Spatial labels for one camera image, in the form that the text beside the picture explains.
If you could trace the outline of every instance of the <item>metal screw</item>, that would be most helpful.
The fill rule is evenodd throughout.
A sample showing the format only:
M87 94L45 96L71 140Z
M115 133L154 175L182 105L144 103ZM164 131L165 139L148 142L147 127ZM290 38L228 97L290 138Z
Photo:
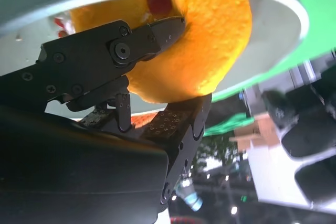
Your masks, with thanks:
M128 34L128 29L124 26L120 27L119 32L122 36L126 36Z
M53 94L56 92L56 87L54 85L48 85L46 89L49 94Z
M60 52L55 53L52 58L56 63L62 63L64 61L64 55L61 54Z
M82 88L82 86L79 85L79 84L75 84L75 85L73 85L72 88L71 88L71 90L72 90L72 92L73 92L74 94L82 94L82 93L83 93L83 88Z
M155 42L155 37L153 35L148 35L148 40L153 43Z
M127 59L131 54L131 49L125 43L118 43L114 49L120 59Z
M31 73L23 73L21 75L22 79L24 79L25 81L31 81L33 79L33 75Z

